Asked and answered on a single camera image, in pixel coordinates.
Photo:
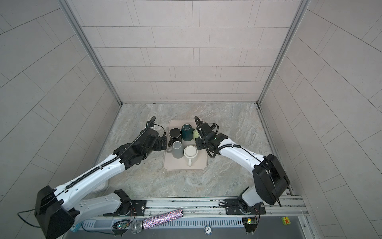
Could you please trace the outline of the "light green mug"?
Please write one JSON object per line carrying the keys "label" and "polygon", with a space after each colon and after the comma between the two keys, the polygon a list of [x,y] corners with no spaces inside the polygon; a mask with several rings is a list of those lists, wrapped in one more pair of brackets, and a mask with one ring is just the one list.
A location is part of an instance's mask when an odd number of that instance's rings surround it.
{"label": "light green mug", "polygon": [[198,130],[194,129],[194,131],[193,131],[193,139],[197,139],[197,138],[200,138],[200,135],[199,135]]}

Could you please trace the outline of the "white mug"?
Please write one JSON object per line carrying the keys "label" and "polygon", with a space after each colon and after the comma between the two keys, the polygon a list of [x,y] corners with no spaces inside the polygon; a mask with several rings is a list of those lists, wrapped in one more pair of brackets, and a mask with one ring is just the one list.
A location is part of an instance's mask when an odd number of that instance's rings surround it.
{"label": "white mug", "polygon": [[187,159],[188,166],[191,167],[198,159],[199,151],[195,145],[188,145],[184,149],[184,157]]}

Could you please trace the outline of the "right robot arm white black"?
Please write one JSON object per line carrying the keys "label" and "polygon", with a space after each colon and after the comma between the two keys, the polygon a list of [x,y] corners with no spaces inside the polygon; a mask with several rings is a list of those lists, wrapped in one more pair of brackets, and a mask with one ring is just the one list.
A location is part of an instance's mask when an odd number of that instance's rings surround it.
{"label": "right robot arm white black", "polygon": [[254,186],[246,188],[238,196],[237,207],[244,214],[260,211],[264,202],[269,205],[280,203],[279,198],[289,187],[290,180],[280,161],[273,154],[256,154],[236,144],[228,136],[219,133],[219,126],[195,117],[199,133],[197,146],[205,149],[210,158],[217,155],[227,157],[253,174]]}

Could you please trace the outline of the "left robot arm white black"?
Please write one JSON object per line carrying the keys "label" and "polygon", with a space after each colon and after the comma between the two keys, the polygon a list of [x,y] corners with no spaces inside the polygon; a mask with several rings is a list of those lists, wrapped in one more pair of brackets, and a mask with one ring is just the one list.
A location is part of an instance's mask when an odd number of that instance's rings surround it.
{"label": "left robot arm white black", "polygon": [[115,149],[105,160],[77,178],[56,188],[46,186],[39,190],[34,215],[44,236],[56,239],[75,224],[95,216],[132,216],[131,200],[123,190],[88,200],[85,197],[110,178],[140,164],[151,152],[166,148],[166,136],[147,128],[132,143]]}

